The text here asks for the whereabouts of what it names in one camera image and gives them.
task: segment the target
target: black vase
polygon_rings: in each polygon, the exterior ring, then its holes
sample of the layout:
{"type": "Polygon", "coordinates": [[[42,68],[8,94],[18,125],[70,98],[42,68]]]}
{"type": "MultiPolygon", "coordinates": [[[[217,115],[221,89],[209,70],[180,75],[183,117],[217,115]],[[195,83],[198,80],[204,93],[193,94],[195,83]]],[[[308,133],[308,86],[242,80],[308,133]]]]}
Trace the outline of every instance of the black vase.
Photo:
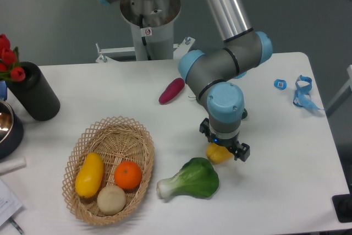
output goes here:
{"type": "Polygon", "coordinates": [[[21,82],[6,81],[6,85],[21,102],[29,115],[37,121],[47,121],[60,110],[60,101],[39,67],[21,62],[26,78],[21,82]]]}

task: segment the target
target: round bread roll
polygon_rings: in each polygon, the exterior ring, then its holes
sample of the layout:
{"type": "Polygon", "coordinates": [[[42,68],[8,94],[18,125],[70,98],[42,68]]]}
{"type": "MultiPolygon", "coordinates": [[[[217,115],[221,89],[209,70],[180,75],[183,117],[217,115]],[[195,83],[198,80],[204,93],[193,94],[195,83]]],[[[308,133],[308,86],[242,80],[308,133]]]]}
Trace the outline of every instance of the round bread roll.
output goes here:
{"type": "Polygon", "coordinates": [[[125,206],[126,195],[124,190],[117,185],[108,185],[99,192],[97,203],[101,212],[106,215],[115,215],[125,206]]]}

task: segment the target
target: white tabletop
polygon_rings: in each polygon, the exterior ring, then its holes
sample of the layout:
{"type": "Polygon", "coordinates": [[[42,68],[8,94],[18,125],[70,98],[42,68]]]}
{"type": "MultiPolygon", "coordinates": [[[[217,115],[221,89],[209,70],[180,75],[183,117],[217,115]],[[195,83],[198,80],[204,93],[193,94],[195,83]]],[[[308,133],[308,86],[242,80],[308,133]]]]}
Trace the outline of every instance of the white tabletop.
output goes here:
{"type": "MultiPolygon", "coordinates": [[[[246,162],[215,166],[220,188],[210,200],[177,196],[165,203],[156,183],[173,176],[192,157],[206,157],[199,133],[206,111],[186,86],[168,105],[159,95],[179,77],[176,61],[79,64],[41,67],[61,102],[59,114],[36,122],[10,94],[25,136],[8,159],[25,156],[27,167],[3,175],[24,203],[14,216],[26,234],[285,234],[351,228],[339,223],[331,197],[348,193],[323,111],[292,104],[295,80],[313,79],[312,100],[322,107],[308,58],[274,54],[239,80],[248,110],[239,140],[251,146],[246,162]],[[287,81],[283,91],[276,79],[287,81]],[[155,144],[155,166],[146,196],[124,221],[92,227],[75,219],[62,197],[70,152],[81,133],[102,118],[135,118],[155,144]]],[[[1,234],[16,235],[5,224],[1,234]]]]}

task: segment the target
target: white vegetable stem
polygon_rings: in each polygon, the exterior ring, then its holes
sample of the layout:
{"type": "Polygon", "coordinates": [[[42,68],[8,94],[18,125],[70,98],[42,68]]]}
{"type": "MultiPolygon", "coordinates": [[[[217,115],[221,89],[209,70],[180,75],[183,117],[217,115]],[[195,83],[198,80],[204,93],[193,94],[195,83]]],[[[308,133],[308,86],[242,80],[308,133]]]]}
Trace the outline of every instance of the white vegetable stem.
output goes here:
{"type": "Polygon", "coordinates": [[[178,187],[177,179],[179,175],[176,174],[172,178],[162,179],[156,184],[156,193],[159,197],[167,199],[174,193],[178,187]]]}

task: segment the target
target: metal bowl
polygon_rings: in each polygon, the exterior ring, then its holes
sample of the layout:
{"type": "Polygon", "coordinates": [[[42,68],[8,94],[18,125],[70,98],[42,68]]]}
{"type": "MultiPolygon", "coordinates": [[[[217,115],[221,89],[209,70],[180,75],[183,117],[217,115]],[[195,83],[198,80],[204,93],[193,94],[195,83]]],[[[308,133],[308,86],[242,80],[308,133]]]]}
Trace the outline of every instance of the metal bowl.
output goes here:
{"type": "Polygon", "coordinates": [[[20,145],[24,130],[11,106],[0,100],[0,159],[10,155],[20,145]]]}

